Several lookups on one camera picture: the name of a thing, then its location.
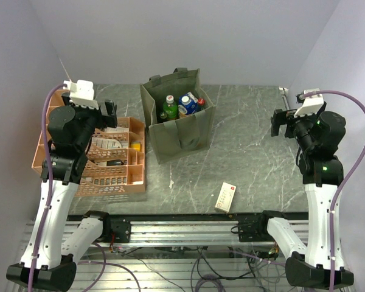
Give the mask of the green tea plastic bottle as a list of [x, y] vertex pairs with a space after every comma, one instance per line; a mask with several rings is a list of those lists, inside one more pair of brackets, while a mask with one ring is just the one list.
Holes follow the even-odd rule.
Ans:
[[172, 95], [166, 96], [163, 111], [166, 113], [167, 120], [175, 120], [178, 118], [178, 104]]

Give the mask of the green canvas tote bag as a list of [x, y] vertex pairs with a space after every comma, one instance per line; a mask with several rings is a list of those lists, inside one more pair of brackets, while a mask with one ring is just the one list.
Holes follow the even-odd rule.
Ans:
[[[140, 92], [145, 124], [159, 164], [209, 149], [215, 105], [201, 87], [199, 69], [176, 68], [169, 75], [152, 76], [140, 85]], [[197, 99], [204, 98], [205, 109], [187, 117], [161, 120], [166, 96], [172, 95], [178, 104], [188, 92]]]

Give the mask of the blue pineapple juice carton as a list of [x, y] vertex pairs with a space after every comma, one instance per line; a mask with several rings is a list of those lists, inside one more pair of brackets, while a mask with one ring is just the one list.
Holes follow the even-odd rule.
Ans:
[[179, 118], [187, 117], [197, 112], [198, 99], [188, 92], [182, 95], [178, 100], [178, 115]]

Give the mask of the cola glass bottle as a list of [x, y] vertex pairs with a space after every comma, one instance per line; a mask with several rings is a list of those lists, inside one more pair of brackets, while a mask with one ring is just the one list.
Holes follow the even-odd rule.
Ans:
[[199, 98], [197, 111], [199, 112], [199, 111], [205, 109], [205, 105], [206, 105], [206, 100], [204, 98]]

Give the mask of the green glass bottle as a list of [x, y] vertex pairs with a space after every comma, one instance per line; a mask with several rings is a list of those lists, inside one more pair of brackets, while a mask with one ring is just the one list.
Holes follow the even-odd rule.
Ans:
[[161, 112], [161, 113], [160, 113], [160, 115], [159, 115], [159, 117], [160, 117], [160, 119], [161, 119], [161, 120], [166, 120], [166, 119], [167, 119], [167, 114], [166, 114], [166, 112], [164, 112], [164, 111], [163, 111], [163, 112]]

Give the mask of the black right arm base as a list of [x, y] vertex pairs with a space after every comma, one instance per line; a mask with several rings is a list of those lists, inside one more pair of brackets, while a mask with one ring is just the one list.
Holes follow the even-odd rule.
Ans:
[[271, 242], [274, 239], [267, 231], [269, 219], [287, 216], [283, 212], [264, 210], [260, 214], [249, 215], [231, 227], [231, 233], [238, 235], [240, 242]]

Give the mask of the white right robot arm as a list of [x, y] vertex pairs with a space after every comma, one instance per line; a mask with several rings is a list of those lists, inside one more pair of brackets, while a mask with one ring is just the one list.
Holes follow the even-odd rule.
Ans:
[[294, 287], [329, 290], [353, 285], [354, 275], [346, 269], [338, 236], [339, 226], [330, 223], [339, 213], [335, 195], [343, 182], [343, 166], [335, 155], [346, 133], [346, 120], [337, 113], [320, 110], [296, 117], [294, 110], [274, 111], [271, 136], [286, 126], [285, 137], [294, 138], [301, 154], [297, 165], [308, 201], [308, 241], [304, 243], [281, 214], [269, 215], [257, 224], [256, 234], [272, 238], [286, 258], [287, 281]]

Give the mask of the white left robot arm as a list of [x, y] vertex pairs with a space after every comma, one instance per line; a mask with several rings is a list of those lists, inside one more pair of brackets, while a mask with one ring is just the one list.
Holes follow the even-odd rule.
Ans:
[[41, 171], [41, 196], [32, 235], [19, 263], [7, 268], [7, 280], [28, 291], [68, 291], [77, 264], [89, 246], [111, 238], [110, 216], [87, 212], [76, 230], [63, 240], [69, 207], [80, 186], [96, 129], [117, 126], [111, 100], [85, 105], [68, 92], [64, 104], [48, 112], [52, 96], [44, 103], [41, 137], [45, 159]]

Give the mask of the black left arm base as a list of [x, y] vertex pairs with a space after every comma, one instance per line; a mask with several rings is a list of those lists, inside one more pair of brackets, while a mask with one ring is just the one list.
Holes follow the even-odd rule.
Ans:
[[128, 243], [131, 236], [131, 223], [123, 217], [110, 215], [107, 212], [89, 210], [83, 219], [92, 218], [101, 222], [102, 230], [97, 235], [99, 242]]

